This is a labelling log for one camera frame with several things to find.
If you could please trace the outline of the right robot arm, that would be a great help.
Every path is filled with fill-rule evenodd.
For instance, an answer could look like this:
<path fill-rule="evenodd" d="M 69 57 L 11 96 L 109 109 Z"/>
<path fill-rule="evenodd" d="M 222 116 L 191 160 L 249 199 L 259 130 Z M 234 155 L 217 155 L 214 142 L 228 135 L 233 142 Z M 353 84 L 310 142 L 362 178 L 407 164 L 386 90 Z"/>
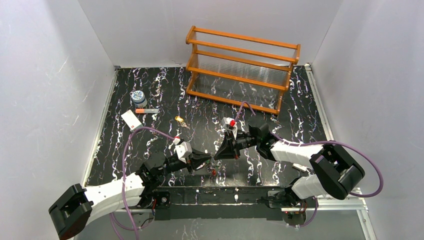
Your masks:
<path fill-rule="evenodd" d="M 241 150 L 254 147 L 261 157 L 274 162 L 298 164 L 313 170 L 293 180 L 273 199 L 285 205 L 320 195 L 343 200 L 365 176 L 364 169 L 339 144 L 302 145 L 274 135 L 266 123 L 250 123 L 248 131 L 237 130 L 233 122 L 224 125 L 224 139 L 215 160 L 238 159 Z"/>

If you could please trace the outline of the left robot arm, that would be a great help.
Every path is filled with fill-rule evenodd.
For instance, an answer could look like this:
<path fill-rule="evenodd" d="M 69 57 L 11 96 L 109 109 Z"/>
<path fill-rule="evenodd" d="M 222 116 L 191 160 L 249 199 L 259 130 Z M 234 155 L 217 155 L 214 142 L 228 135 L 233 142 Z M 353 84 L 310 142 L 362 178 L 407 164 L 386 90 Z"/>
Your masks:
<path fill-rule="evenodd" d="M 58 238 L 71 239 L 104 215 L 150 201 L 163 177 L 182 169 L 199 170 L 211 159 L 211 153 L 196 149 L 184 154 L 177 150 L 161 165 L 144 162 L 136 172 L 109 183 L 88 187 L 79 183 L 71 185 L 48 209 Z"/>

